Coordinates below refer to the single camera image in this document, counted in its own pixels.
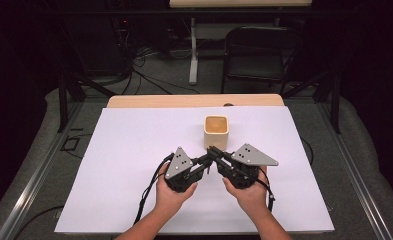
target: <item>wooden tabletop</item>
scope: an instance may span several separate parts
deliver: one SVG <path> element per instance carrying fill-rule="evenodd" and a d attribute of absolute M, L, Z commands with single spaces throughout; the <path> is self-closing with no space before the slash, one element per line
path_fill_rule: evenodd
<path fill-rule="evenodd" d="M 170 7 L 301 7 L 311 3 L 312 0 L 170 0 Z"/>
<path fill-rule="evenodd" d="M 108 108 L 180 108 L 234 106 L 284 106 L 278 94 L 201 94 L 113 96 Z"/>

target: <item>small box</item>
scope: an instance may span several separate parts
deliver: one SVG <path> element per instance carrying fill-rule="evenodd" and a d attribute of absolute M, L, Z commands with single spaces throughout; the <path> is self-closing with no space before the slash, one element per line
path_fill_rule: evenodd
<path fill-rule="evenodd" d="M 215 146 L 225 151 L 228 142 L 228 119 L 225 116 L 207 116 L 205 118 L 205 149 Z"/>

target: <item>finger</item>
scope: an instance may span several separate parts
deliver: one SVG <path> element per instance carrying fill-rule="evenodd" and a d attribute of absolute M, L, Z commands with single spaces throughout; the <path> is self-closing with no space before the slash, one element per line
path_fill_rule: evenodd
<path fill-rule="evenodd" d="M 234 195 L 236 188 L 233 186 L 230 180 L 228 178 L 223 178 L 223 182 L 225 185 L 225 189 L 227 189 L 227 192 L 229 192 L 231 195 Z"/>
<path fill-rule="evenodd" d="M 267 177 L 265 176 L 267 174 L 267 166 L 259 166 L 259 168 L 260 170 L 258 171 L 258 179 L 264 183 L 267 183 Z"/>
<path fill-rule="evenodd" d="M 165 163 L 164 165 L 162 165 L 161 169 L 159 169 L 158 176 L 161 174 L 165 174 L 165 172 L 167 171 L 168 165 L 169 165 L 169 163 Z"/>
<path fill-rule="evenodd" d="M 197 188 L 197 182 L 194 182 L 192 183 L 192 185 L 190 185 L 190 187 L 184 192 L 187 198 L 193 195 L 193 193 L 196 191 L 196 188 Z"/>

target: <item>wrist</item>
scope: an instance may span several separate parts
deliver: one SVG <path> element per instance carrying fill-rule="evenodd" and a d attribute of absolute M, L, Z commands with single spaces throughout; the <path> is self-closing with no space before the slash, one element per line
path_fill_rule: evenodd
<path fill-rule="evenodd" d="M 255 225 L 272 218 L 272 214 L 266 206 L 251 208 L 245 212 Z"/>
<path fill-rule="evenodd" d="M 168 207 L 161 207 L 161 206 L 155 206 L 152 210 L 152 214 L 156 215 L 157 217 L 161 219 L 165 219 L 165 221 L 170 220 L 178 210 L 168 208 Z"/>

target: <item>white table leg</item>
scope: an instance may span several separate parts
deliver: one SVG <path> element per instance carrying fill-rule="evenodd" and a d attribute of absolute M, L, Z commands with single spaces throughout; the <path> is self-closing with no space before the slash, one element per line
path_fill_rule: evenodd
<path fill-rule="evenodd" d="M 189 84 L 196 85 L 197 83 L 197 49 L 196 49 L 196 23 L 195 19 L 191 20 L 191 34 L 192 34 L 192 60 L 190 64 Z"/>

